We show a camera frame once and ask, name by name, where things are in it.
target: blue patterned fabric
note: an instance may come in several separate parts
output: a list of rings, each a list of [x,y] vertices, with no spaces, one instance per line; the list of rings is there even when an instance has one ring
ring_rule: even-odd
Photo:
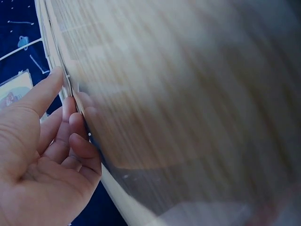
[[[0,0],[0,57],[41,37],[34,0]],[[37,42],[0,61],[0,83],[28,69],[36,85],[49,74],[42,42]],[[59,97],[48,109],[61,106]],[[90,203],[72,226],[126,225],[100,183]]]

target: small picture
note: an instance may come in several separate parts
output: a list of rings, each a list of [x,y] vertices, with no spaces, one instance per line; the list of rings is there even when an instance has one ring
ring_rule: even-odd
[[[32,79],[28,70],[0,84],[0,110],[20,100],[32,88]]]

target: hand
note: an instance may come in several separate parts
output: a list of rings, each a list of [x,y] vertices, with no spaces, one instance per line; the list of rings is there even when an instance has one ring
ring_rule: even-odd
[[[100,181],[100,157],[72,97],[40,125],[62,83],[63,73],[55,68],[0,112],[2,226],[67,226]]]

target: blurred object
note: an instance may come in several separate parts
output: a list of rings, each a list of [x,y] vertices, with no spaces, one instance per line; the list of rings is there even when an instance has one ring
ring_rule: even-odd
[[[102,147],[103,184],[129,225],[290,217],[301,177],[300,3],[36,3],[48,63],[63,67],[64,95]]]

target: fingernail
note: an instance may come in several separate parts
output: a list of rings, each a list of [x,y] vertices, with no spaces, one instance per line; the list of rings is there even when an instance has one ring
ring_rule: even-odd
[[[62,69],[60,67],[54,67],[50,74],[49,75],[52,75],[52,74],[58,74],[60,71],[62,71]]]

